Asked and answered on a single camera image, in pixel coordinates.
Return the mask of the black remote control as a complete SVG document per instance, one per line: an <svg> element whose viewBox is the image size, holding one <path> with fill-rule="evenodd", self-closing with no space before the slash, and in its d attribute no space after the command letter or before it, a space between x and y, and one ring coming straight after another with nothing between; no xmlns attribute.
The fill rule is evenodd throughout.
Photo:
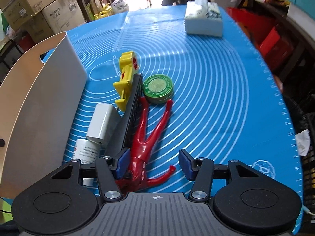
<svg viewBox="0 0 315 236"><path fill-rule="evenodd" d="M137 118L140 113L140 97L142 96L142 74L135 74L133 86L126 110L114 129L112 137L104 152L105 156L114 158L124 148L130 148L136 131Z"/></svg>

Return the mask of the blue silicone baking mat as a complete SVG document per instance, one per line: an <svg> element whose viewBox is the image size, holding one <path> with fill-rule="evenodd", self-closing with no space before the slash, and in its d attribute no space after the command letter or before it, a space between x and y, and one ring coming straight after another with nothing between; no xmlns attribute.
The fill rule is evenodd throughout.
<svg viewBox="0 0 315 236"><path fill-rule="evenodd" d="M86 82L63 160L85 138L95 106L118 94L118 60L134 51L144 78L169 76L174 95L168 126L152 152L147 175L178 165L178 152L226 164L240 160L303 193L295 133L272 73L249 39L226 14L223 37L188 36L185 8L164 7L117 14L68 32Z"/></svg>

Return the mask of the large lower cardboard box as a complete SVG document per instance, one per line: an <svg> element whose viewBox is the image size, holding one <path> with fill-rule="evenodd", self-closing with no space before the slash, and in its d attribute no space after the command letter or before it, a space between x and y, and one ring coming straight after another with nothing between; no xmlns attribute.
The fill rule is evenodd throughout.
<svg viewBox="0 0 315 236"><path fill-rule="evenodd" d="M39 43L85 23L77 0L55 0L23 24L23 28L35 43Z"/></svg>

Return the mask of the beige plastic storage bin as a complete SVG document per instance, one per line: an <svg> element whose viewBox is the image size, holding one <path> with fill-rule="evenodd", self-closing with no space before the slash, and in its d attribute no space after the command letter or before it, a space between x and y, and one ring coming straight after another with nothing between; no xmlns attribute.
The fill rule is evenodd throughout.
<svg viewBox="0 0 315 236"><path fill-rule="evenodd" d="M1 197L58 168L88 75L66 32L24 53L1 84Z"/></svg>

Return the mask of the tissue box with tissue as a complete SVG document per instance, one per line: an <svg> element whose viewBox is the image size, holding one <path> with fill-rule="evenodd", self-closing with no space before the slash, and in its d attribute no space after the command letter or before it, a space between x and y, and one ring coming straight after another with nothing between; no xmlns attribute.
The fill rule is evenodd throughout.
<svg viewBox="0 0 315 236"><path fill-rule="evenodd" d="M223 36L223 19L217 3L208 0L188 1L184 22L188 35Z"/></svg>

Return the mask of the black metal shelf rack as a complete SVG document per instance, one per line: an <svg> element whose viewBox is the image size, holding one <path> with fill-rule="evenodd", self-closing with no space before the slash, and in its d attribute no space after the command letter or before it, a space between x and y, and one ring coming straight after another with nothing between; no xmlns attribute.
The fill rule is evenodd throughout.
<svg viewBox="0 0 315 236"><path fill-rule="evenodd" d="M23 50L17 45L14 40L8 40L1 47L0 57L0 81L3 83L5 77L10 72L11 68L17 60L23 55Z"/></svg>

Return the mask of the yellow oil jug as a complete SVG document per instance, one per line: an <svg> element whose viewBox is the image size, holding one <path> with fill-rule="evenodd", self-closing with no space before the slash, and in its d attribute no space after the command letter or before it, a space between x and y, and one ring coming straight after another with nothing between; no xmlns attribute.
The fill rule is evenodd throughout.
<svg viewBox="0 0 315 236"><path fill-rule="evenodd" d="M110 3L107 3L103 6L102 11L99 12L98 14L94 15L94 19L95 20L99 20L102 18L106 18L109 16L112 16L114 14L114 10L112 8L112 6L110 5Z"/></svg>

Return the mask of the yellow toy gun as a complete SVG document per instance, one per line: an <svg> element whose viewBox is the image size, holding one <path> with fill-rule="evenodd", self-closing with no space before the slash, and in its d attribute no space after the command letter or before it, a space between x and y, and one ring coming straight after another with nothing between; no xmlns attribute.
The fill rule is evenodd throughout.
<svg viewBox="0 0 315 236"><path fill-rule="evenodd" d="M134 51L122 53L119 59L119 68L121 71L120 80L113 83L113 86L120 97L115 100L115 104L121 111L125 112L132 90L133 77L139 70L137 57Z"/></svg>

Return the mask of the red action figure toy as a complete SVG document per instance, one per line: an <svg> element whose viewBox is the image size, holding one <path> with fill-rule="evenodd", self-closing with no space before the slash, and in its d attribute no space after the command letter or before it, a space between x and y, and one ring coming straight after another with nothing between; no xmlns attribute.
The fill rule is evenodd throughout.
<svg viewBox="0 0 315 236"><path fill-rule="evenodd" d="M175 166L171 165L164 174L157 178L148 178L146 171L146 165L151 158L152 151L156 147L170 118L173 101L169 99L166 102L166 109L162 119L158 122L150 136L146 137L149 103L145 97L141 97L139 100L142 105L142 114L130 149L130 164L127 170L129 176L116 181L124 195L128 192L136 192L158 186L166 182L176 171Z"/></svg>

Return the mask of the green round tin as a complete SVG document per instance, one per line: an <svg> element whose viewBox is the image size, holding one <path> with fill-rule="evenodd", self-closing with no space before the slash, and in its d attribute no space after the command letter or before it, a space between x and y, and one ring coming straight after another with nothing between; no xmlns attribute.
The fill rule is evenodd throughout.
<svg viewBox="0 0 315 236"><path fill-rule="evenodd" d="M166 103L174 94L172 79L163 74L149 76L143 82L143 93L150 103Z"/></svg>

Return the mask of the white power bank adapter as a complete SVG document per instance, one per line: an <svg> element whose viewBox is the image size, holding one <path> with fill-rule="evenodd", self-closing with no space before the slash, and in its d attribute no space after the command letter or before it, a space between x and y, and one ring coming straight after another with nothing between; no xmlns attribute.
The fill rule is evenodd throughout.
<svg viewBox="0 0 315 236"><path fill-rule="evenodd" d="M102 148L107 145L121 116L111 104L99 103L92 115L86 138L89 141L100 144Z"/></svg>

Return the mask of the black waste basket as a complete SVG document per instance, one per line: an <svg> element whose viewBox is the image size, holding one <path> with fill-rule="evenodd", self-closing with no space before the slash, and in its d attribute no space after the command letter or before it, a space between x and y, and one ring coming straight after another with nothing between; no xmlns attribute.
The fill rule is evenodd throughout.
<svg viewBox="0 0 315 236"><path fill-rule="evenodd" d="M293 123L298 155L302 162L303 195L306 212L314 215L314 113L306 113L288 95L283 95Z"/></svg>

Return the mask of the red gift bags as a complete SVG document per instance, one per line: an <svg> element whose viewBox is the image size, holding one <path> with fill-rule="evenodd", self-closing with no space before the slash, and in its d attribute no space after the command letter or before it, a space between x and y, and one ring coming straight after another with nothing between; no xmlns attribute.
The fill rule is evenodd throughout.
<svg viewBox="0 0 315 236"><path fill-rule="evenodd" d="M275 19L246 9L228 7L226 11L250 38L271 71L279 68L292 54L292 41L280 31Z"/></svg>

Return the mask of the white plastic bag floor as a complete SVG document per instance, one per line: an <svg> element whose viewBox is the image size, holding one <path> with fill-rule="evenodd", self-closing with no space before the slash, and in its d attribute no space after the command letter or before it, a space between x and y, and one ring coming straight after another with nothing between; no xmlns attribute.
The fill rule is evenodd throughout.
<svg viewBox="0 0 315 236"><path fill-rule="evenodd" d="M113 9L114 14L119 14L123 12L128 12L129 11L129 5L126 2L126 0L115 0L112 4L111 7Z"/></svg>

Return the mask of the white pill bottle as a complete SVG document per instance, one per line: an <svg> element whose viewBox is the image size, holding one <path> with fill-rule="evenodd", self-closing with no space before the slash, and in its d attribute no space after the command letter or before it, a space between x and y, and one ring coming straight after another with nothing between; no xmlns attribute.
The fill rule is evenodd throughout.
<svg viewBox="0 0 315 236"><path fill-rule="evenodd" d="M79 159L82 165L91 164L99 158L101 146L87 139L78 139L75 143L73 159Z"/></svg>

